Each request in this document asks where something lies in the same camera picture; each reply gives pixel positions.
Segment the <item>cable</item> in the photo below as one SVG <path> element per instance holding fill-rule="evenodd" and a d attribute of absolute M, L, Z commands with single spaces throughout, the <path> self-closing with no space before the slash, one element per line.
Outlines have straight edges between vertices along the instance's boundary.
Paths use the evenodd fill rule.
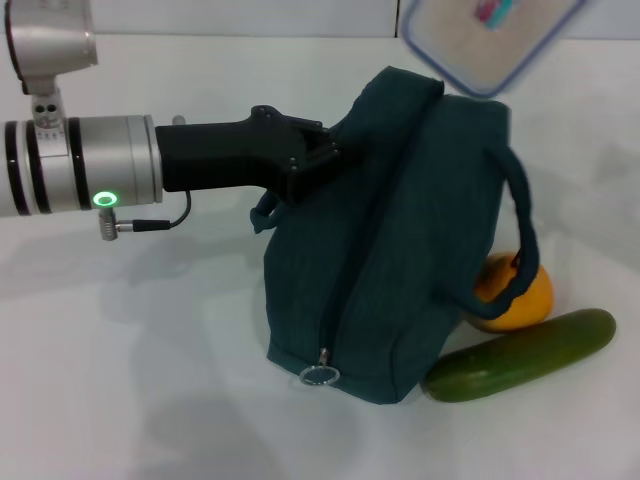
<path fill-rule="evenodd" d="M 161 230 L 171 230 L 176 228 L 187 219 L 191 213 L 191 192 L 185 192 L 187 195 L 187 207 L 182 216 L 175 222 L 169 220 L 133 220 L 131 222 L 133 231 L 138 232 L 158 232 Z"/>
<path fill-rule="evenodd" d="M 191 192 L 187 191 L 184 193 L 187 195 L 187 208 L 185 208 L 184 213 L 178 220 L 169 224 L 169 228 L 179 227 L 191 213 Z"/>

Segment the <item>orange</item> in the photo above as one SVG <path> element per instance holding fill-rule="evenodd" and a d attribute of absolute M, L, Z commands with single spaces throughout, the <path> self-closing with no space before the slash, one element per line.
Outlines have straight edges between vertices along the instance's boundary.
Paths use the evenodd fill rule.
<path fill-rule="evenodd" d="M 476 282 L 475 294 L 490 302 L 502 292 L 516 276 L 518 259 L 513 253 L 490 256 Z M 495 320 L 469 318 L 476 328 L 490 333 L 505 333 L 543 322 L 553 310 L 553 285 L 547 271 L 540 266 L 529 290 L 516 298 L 507 313 Z"/>

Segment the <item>green led light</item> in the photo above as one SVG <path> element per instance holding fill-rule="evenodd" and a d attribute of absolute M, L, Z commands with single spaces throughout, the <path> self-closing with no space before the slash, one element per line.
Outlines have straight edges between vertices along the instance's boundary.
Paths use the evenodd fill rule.
<path fill-rule="evenodd" d="M 111 192 L 100 192 L 93 197 L 93 203 L 99 207 L 113 207 L 118 203 L 118 196 Z"/>

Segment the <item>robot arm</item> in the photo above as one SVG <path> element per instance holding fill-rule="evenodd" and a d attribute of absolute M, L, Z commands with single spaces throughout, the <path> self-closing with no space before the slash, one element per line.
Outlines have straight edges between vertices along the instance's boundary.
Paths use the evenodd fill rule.
<path fill-rule="evenodd" d="M 0 124 L 0 217 L 100 210 L 103 238 L 114 240 L 132 229 L 112 209 L 160 203 L 163 190 L 255 185 L 295 205 L 347 168 L 320 122 L 269 106 L 226 124 L 68 118 L 56 77 L 97 64 L 89 3 L 8 0 L 5 28 L 33 119 Z"/>

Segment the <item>white wall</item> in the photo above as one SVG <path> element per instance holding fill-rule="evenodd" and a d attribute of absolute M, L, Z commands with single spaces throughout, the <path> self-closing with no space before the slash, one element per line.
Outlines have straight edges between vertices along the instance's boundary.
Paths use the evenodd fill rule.
<path fill-rule="evenodd" d="M 102 33 L 392 37 L 398 0 L 92 0 Z"/>
<path fill-rule="evenodd" d="M 400 1 L 404 13 L 411 1 Z M 595 0 L 566 36 L 640 40 L 640 0 Z"/>

